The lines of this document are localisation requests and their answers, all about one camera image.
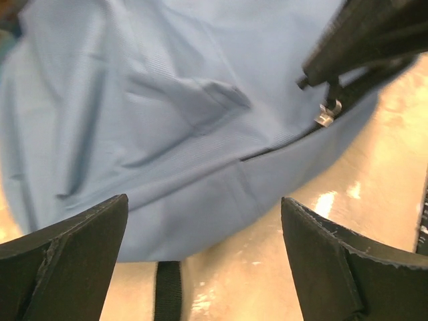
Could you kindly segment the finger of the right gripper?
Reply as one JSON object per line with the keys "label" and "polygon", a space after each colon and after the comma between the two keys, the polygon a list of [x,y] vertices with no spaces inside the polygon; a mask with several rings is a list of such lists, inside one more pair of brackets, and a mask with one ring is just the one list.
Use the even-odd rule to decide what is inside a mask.
{"label": "finger of the right gripper", "polygon": [[303,63],[298,86],[426,51],[426,1],[346,1]]}

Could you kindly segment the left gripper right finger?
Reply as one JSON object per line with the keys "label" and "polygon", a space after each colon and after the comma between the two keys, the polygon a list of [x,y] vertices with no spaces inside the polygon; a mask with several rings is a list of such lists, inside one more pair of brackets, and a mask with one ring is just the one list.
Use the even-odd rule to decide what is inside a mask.
{"label": "left gripper right finger", "polygon": [[427,256],[397,249],[283,198],[284,243],[304,320],[427,319]]}

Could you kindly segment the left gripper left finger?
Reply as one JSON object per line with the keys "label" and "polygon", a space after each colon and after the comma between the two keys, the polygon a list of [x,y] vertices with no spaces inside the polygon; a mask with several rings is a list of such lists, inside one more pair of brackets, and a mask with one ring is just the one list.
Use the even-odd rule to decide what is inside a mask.
{"label": "left gripper left finger", "polygon": [[1,319],[99,320],[127,220],[122,194],[1,244]]}

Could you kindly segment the blue student backpack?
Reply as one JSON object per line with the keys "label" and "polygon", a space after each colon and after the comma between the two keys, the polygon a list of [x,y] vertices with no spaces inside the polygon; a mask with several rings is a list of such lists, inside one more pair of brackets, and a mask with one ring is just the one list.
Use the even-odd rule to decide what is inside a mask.
{"label": "blue student backpack", "polygon": [[327,171],[418,55],[298,86],[346,1],[8,1],[1,185],[28,234],[114,195],[128,221],[103,320],[301,320],[282,197]]}

